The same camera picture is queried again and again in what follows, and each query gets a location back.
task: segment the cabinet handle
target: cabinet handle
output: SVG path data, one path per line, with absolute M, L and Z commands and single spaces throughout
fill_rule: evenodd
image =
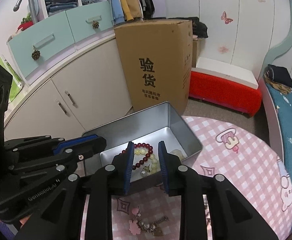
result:
M 73 98 L 71 97 L 70 93 L 68 93 L 68 91 L 65 90 L 65 94 L 69 97 L 70 101 L 73 103 L 73 106 L 76 105 L 76 103 L 73 100 Z
M 56 103 L 61 107 L 61 109 L 63 110 L 63 112 L 65 113 L 65 115 L 67 115 L 67 111 L 64 108 L 64 106 L 60 103 L 60 101 L 56 100 Z

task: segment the pink checkered rug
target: pink checkered rug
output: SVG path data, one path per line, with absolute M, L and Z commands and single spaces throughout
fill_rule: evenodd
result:
M 276 153 L 261 139 L 231 123 L 204 117 L 183 118 L 204 146 L 199 155 L 185 160 L 183 164 L 202 175 L 225 175 L 262 215 L 279 240 L 286 239 L 292 226 L 292 183 Z M 88 199 L 89 196 L 83 215 L 82 240 Z M 113 240 L 178 240 L 180 202 L 180 197 L 168 197 L 161 187 L 113 199 Z M 143 232 L 132 235 L 128 221 L 134 218 L 131 213 L 134 207 L 139 207 L 140 218 L 148 223 L 168 216 L 169 221 L 159 225 L 164 236 L 155 237 Z M 209 220 L 207 232 L 208 239 L 212 239 Z

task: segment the pearl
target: pearl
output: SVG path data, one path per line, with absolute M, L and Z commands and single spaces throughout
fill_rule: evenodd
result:
M 141 176 L 142 176 L 143 178 L 147 177 L 147 171 L 141 171 Z

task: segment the mint green drawer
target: mint green drawer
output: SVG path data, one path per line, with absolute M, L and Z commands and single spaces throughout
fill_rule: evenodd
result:
M 24 77 L 50 57 L 74 44 L 74 38 L 66 12 L 42 20 L 9 41 L 10 49 Z M 38 60 L 33 60 L 33 46 L 40 51 Z
M 113 27 L 108 1 L 87 4 L 66 11 L 75 42 Z M 99 28 L 93 28 L 98 21 Z

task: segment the drawer handle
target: drawer handle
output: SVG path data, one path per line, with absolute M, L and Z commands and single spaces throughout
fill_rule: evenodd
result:
M 94 22 L 98 22 L 98 21 L 101 21 L 102 20 L 102 16 L 101 15 L 97 15 L 97 16 L 94 16 L 92 18 L 88 18 L 85 20 L 85 22 L 87 24 L 93 24 Z
M 73 106 L 76 105 L 75 101 L 73 100 L 73 98 L 71 97 L 70 93 L 68 93 L 68 91 L 65 90 L 65 94 L 69 97 L 70 101 L 72 102 Z
M 40 48 L 44 45 L 46 45 L 46 43 L 49 43 L 50 41 L 54 40 L 55 39 L 55 36 L 54 36 L 54 33 L 48 35 L 47 37 L 43 38 L 42 40 L 40 40 L 39 42 L 36 42 L 33 47 L 34 49 L 35 48 Z
M 67 115 L 67 111 L 64 108 L 64 106 L 60 103 L 60 101 L 56 100 L 56 103 L 61 107 L 61 109 L 63 110 L 63 112 L 65 113 L 65 115 Z

